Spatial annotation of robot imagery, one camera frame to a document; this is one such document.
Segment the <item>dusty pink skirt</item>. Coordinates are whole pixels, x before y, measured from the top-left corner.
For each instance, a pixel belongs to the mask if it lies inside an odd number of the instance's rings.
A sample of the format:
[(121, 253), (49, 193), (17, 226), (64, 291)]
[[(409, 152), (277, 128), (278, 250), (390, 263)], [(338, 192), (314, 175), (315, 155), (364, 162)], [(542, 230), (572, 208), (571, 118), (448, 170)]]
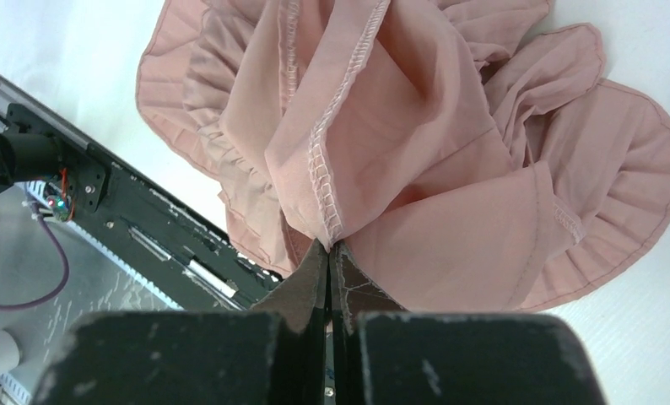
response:
[(288, 277), (343, 241), (412, 311), (541, 311), (670, 223), (670, 116), (549, 1), (167, 1), (137, 107)]

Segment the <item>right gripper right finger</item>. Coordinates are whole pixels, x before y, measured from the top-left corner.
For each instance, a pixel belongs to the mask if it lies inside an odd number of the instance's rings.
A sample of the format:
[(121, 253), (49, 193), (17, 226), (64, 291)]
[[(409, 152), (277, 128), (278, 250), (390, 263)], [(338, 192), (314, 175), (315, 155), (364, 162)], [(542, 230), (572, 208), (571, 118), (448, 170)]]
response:
[(348, 335), (354, 333), (361, 312), (405, 311), (358, 267), (354, 254), (343, 241), (331, 250), (330, 275), (333, 313)]

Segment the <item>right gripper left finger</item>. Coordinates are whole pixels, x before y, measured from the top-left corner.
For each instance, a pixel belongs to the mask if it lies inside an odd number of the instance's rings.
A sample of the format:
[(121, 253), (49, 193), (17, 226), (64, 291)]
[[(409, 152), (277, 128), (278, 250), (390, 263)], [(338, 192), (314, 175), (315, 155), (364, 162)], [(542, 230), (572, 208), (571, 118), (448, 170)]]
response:
[(328, 252), (314, 241), (298, 268), (252, 311), (267, 311), (283, 317), (288, 329), (297, 334), (305, 332), (317, 310), (326, 303)]

